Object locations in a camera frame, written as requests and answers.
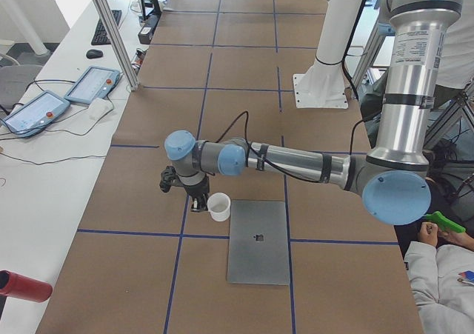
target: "white paper cup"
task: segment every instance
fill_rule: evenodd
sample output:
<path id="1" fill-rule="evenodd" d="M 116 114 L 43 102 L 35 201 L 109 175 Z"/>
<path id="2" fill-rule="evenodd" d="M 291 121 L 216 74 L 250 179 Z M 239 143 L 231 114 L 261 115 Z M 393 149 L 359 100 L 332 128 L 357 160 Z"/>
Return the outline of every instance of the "white paper cup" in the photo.
<path id="1" fill-rule="evenodd" d="M 225 193 L 214 193 L 207 200 L 207 209 L 215 221 L 225 221 L 230 216 L 230 198 Z"/>

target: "white mount bracket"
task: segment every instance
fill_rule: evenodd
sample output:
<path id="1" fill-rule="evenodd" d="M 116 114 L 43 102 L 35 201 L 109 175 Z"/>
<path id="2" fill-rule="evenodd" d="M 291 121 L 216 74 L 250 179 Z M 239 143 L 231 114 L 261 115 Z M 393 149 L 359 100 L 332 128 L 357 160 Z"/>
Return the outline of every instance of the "white mount bracket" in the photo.
<path id="1" fill-rule="evenodd" d="M 314 65 L 304 75 L 293 75 L 297 108 L 349 107 L 341 64 L 361 2 L 329 1 Z"/>
<path id="2" fill-rule="evenodd" d="M 347 108 L 341 65 L 327 66 L 315 61 L 303 74 L 293 75 L 297 108 Z"/>

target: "gray chair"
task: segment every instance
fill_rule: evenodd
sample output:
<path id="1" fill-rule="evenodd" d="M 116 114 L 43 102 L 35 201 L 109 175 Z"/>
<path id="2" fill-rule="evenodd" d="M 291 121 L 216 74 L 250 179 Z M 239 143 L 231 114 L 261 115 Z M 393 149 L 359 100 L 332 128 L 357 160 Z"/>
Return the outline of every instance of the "gray chair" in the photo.
<path id="1" fill-rule="evenodd" d="M 11 66 L 0 67 L 0 105 L 10 112 L 13 105 L 23 96 L 27 85 L 34 81 L 43 67 L 21 65 L 14 58 L 2 53 L 0 58 L 13 63 Z"/>

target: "tablet screen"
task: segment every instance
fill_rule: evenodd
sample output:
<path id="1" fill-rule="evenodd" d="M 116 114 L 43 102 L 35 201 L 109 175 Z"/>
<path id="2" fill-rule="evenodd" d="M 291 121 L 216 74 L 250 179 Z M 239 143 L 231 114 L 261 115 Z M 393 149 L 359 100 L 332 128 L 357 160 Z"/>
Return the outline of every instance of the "tablet screen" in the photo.
<path id="1" fill-rule="evenodd" d="M 55 110 L 61 106 L 64 102 L 57 99 L 55 96 L 45 93 L 41 98 L 38 98 L 33 103 L 19 110 L 17 113 L 12 114 L 8 120 L 12 129 L 18 132 L 27 132 L 31 129 L 38 121 L 46 116 L 46 113 Z"/>
<path id="2" fill-rule="evenodd" d="M 113 74 L 113 71 L 93 67 L 87 74 L 76 82 L 75 87 L 67 94 L 66 98 L 87 99 L 92 101 L 98 91 L 104 86 L 104 82 Z"/>

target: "keyboard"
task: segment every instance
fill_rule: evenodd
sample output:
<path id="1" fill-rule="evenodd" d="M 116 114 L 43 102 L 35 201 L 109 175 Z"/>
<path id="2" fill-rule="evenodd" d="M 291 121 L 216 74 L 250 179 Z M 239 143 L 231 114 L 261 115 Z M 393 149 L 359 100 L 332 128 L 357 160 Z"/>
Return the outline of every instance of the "keyboard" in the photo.
<path id="1" fill-rule="evenodd" d="M 112 10 L 113 18 L 116 20 L 117 26 L 119 25 L 121 18 L 121 10 Z M 99 19 L 97 22 L 96 31 L 94 32 L 94 37 L 90 42 L 92 45 L 107 45 L 110 44 L 110 40 L 107 37 L 107 32 L 105 27 L 102 24 L 102 20 Z"/>

